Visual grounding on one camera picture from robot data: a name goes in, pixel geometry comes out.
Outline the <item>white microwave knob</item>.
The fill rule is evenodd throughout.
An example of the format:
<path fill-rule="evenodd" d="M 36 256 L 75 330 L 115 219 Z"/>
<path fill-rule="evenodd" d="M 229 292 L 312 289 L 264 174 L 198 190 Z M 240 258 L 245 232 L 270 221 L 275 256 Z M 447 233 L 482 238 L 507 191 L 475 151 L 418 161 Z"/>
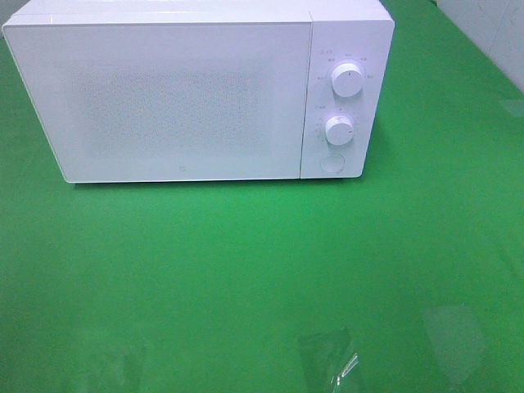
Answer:
<path fill-rule="evenodd" d="M 331 72 L 332 90 L 338 97 L 353 97 L 362 90 L 364 76 L 364 68 L 356 60 L 345 60 Z"/>
<path fill-rule="evenodd" d="M 352 141 L 354 135 L 354 122 L 347 116 L 333 116 L 325 124 L 327 142 L 333 146 L 346 145 Z"/>

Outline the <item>clear tape patch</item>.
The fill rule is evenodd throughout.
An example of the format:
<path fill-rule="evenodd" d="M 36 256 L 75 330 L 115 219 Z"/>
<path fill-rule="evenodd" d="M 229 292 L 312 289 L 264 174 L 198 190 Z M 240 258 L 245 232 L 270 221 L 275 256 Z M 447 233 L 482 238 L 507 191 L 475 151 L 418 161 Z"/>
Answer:
<path fill-rule="evenodd" d="M 331 392 L 342 387 L 360 363 L 348 327 L 301 336 L 298 351 L 311 392 Z"/>

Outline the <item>white microwave oven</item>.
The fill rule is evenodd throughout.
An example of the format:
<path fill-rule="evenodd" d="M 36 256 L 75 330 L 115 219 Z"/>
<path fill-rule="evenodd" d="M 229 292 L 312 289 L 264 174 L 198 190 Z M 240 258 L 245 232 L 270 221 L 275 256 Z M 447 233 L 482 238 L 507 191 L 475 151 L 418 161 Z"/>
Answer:
<path fill-rule="evenodd" d="M 306 22 L 311 31 L 297 178 L 357 178 L 363 173 L 395 28 L 379 1 L 30 1 L 5 22 L 2 34 L 7 42 L 5 29 L 10 25 Z M 331 72 L 348 59 L 364 68 L 364 86 L 353 97 L 343 98 L 332 90 Z M 355 135 L 346 145 L 333 146 L 326 139 L 325 124 L 339 115 L 353 120 Z M 322 158 L 331 154 L 345 158 L 338 174 L 320 167 Z"/>

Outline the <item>white microwave door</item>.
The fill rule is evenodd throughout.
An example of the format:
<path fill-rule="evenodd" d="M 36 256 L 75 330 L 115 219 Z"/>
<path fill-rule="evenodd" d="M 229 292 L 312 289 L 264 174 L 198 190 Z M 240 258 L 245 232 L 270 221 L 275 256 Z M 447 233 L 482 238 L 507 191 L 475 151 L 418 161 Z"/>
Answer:
<path fill-rule="evenodd" d="M 310 23 L 7 26 L 70 183 L 297 178 Z"/>

